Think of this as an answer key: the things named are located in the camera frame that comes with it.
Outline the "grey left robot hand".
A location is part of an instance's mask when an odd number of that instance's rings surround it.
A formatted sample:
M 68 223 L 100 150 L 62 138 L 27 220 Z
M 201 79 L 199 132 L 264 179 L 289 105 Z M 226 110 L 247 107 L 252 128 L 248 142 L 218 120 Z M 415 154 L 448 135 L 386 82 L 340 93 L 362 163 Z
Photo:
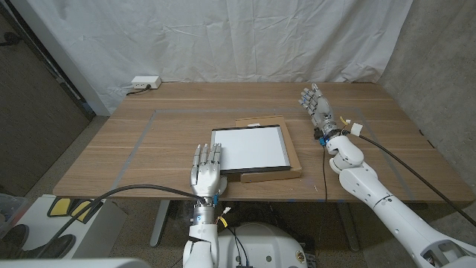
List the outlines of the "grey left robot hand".
M 211 148 L 208 148 L 208 144 L 197 146 L 190 172 L 190 187 L 195 195 L 214 197 L 225 192 L 228 181 L 220 174 L 221 149 L 220 143 L 213 144 Z

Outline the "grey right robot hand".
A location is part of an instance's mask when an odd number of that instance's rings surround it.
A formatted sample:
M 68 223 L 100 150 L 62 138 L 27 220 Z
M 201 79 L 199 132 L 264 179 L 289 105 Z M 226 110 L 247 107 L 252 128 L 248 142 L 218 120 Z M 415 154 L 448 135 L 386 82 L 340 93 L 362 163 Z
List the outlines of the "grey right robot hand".
M 323 138 L 331 138 L 338 133 L 332 107 L 315 83 L 311 89 L 305 88 L 301 92 L 299 104 L 309 113 L 315 130 L 320 131 Z

